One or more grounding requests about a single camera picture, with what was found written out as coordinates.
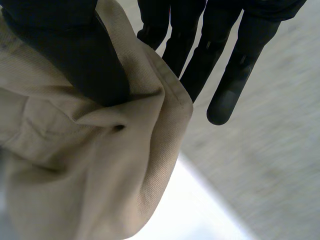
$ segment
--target white surface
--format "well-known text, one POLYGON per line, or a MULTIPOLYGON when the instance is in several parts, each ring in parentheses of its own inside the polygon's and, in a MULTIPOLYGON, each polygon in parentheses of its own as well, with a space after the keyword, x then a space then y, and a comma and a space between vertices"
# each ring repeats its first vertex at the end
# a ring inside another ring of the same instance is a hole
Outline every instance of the white surface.
POLYGON ((162 200, 147 225, 129 240, 257 240, 209 190, 203 179, 179 160, 162 200))

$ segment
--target canvas material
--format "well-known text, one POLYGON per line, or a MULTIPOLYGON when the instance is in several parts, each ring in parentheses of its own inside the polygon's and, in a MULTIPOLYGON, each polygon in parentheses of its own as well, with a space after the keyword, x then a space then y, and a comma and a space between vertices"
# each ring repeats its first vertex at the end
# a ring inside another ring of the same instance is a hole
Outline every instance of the canvas material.
POLYGON ((192 114, 187 92, 136 38, 120 5, 101 0, 96 10, 130 83, 131 100, 108 108, 83 97, 0 19, 0 144, 22 240, 137 233, 162 197, 192 114))

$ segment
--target black gloved hand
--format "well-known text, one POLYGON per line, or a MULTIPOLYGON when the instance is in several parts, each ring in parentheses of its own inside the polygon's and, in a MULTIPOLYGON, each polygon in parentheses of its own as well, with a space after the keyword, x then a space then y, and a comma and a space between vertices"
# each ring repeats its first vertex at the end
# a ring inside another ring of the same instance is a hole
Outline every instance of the black gloved hand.
POLYGON ((108 107, 129 99, 129 82, 97 0, 0 0, 10 29, 44 55, 68 81, 108 107))
POLYGON ((202 36, 181 83, 195 101, 227 43, 241 10, 238 40, 207 110, 214 125, 225 124, 247 83, 264 46, 275 36, 281 21, 293 18, 306 0, 208 0, 202 36))

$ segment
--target beige bag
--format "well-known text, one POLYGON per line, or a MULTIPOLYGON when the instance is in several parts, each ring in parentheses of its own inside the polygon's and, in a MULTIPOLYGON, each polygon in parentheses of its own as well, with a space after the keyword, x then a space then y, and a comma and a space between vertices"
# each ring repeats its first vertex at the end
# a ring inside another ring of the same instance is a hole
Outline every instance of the beige bag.
POLYGON ((22 240, 131 237, 153 214, 178 157, 188 94, 116 1, 101 0, 97 11, 132 96, 108 108, 79 94, 0 19, 0 144, 22 240))

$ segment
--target gray floor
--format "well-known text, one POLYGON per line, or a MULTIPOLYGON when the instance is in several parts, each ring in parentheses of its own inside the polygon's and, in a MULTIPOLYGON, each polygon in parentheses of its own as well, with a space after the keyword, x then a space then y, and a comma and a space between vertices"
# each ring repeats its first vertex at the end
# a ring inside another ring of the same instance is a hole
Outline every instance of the gray floor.
MULTIPOLYGON (((136 0, 119 2, 137 32, 136 0)), ((320 1, 308 0, 296 18, 281 24, 231 120, 213 126, 206 110, 235 44, 235 25, 194 105, 182 147, 263 240, 320 239, 319 12, 320 1)))

